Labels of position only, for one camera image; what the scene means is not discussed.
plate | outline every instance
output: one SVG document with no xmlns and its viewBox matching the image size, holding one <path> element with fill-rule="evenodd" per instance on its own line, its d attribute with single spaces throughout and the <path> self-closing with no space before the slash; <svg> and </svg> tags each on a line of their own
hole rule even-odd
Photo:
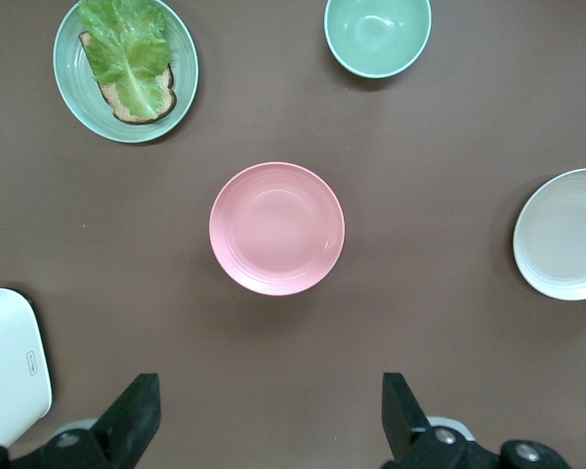
<svg viewBox="0 0 586 469">
<path fill-rule="evenodd" d="M 345 221 L 334 192 L 301 166 L 268 162 L 234 176 L 211 211 L 211 245 L 244 287 L 281 296 L 304 291 L 336 264 Z"/>
<path fill-rule="evenodd" d="M 85 127 L 116 142 L 135 144 L 166 134 L 185 117 L 197 90 L 197 53 L 187 27 L 171 8 L 154 1 L 162 7 L 167 19 L 177 102 L 169 114 L 152 123 L 127 124 L 113 117 L 78 39 L 84 30 L 78 18 L 78 4 L 65 15 L 55 38 L 55 78 L 65 104 Z"/>
<path fill-rule="evenodd" d="M 527 201 L 514 252 L 536 290 L 560 300 L 586 299 L 586 168 L 552 179 Z"/>
<path fill-rule="evenodd" d="M 385 78 L 421 55 L 432 29 L 432 8 L 429 0 L 328 0 L 323 28 L 344 68 L 365 78 Z"/>
</svg>

green plate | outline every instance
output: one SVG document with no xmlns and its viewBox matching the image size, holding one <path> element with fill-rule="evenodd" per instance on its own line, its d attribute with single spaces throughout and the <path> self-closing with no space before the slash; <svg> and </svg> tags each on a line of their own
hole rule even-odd
<svg viewBox="0 0 586 469">
<path fill-rule="evenodd" d="M 429 0 L 328 0 L 323 27 L 342 66 L 366 78 L 385 78 L 421 55 L 432 8 Z"/>
<path fill-rule="evenodd" d="M 127 124 L 113 117 L 78 39 L 84 30 L 78 18 L 78 4 L 61 22 L 55 39 L 55 78 L 65 104 L 85 127 L 116 142 L 148 142 L 169 132 L 185 117 L 197 90 L 197 53 L 187 27 L 171 8 L 154 1 L 163 8 L 167 19 L 177 102 L 169 114 L 150 124 Z"/>
</svg>

bread slice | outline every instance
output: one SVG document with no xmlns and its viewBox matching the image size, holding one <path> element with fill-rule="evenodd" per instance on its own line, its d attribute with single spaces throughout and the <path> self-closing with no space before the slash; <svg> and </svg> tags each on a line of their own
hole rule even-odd
<svg viewBox="0 0 586 469">
<path fill-rule="evenodd" d="M 83 49 L 86 51 L 89 41 L 92 37 L 91 33 L 89 31 L 83 31 L 78 35 L 78 37 Z M 157 116 L 154 119 L 147 119 L 132 115 L 128 108 L 120 103 L 114 83 L 109 83 L 107 85 L 101 85 L 99 83 L 98 87 L 100 88 L 100 92 L 105 98 L 105 101 L 109 106 L 112 107 L 113 115 L 117 119 L 128 124 L 149 124 L 150 122 L 154 122 L 155 120 L 158 120 L 161 117 L 169 114 L 176 105 L 176 93 L 174 93 L 174 90 L 172 90 L 172 86 L 174 86 L 174 74 L 172 73 L 172 67 L 170 65 L 167 65 L 165 71 L 156 77 L 156 82 L 163 89 L 163 99 L 161 100 L 161 104 L 158 109 L 155 110 Z"/>
</svg>

screw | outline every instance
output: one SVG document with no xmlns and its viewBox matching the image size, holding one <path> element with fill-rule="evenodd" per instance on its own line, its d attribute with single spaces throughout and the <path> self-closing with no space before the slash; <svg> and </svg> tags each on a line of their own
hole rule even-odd
<svg viewBox="0 0 586 469">
<path fill-rule="evenodd" d="M 445 430 L 444 428 L 438 428 L 434 434 L 441 443 L 445 443 L 446 445 L 453 445 L 456 443 L 456 437 L 454 437 L 453 433 L 449 430 Z"/>
<path fill-rule="evenodd" d="M 536 462 L 538 459 L 540 459 L 540 454 L 538 454 L 536 449 L 532 448 L 530 445 L 526 445 L 525 443 L 517 445 L 515 451 L 520 457 L 528 460 L 529 462 Z"/>
<path fill-rule="evenodd" d="M 77 435 L 71 435 L 69 433 L 63 433 L 57 441 L 57 447 L 67 448 L 78 443 L 80 438 Z"/>
</svg>

white container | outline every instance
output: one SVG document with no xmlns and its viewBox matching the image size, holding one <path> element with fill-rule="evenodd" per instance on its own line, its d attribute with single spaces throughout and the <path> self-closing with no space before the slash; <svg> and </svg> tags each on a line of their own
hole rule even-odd
<svg viewBox="0 0 586 469">
<path fill-rule="evenodd" d="M 28 301 L 0 288 L 0 446 L 8 447 L 52 404 L 48 365 Z"/>
</svg>

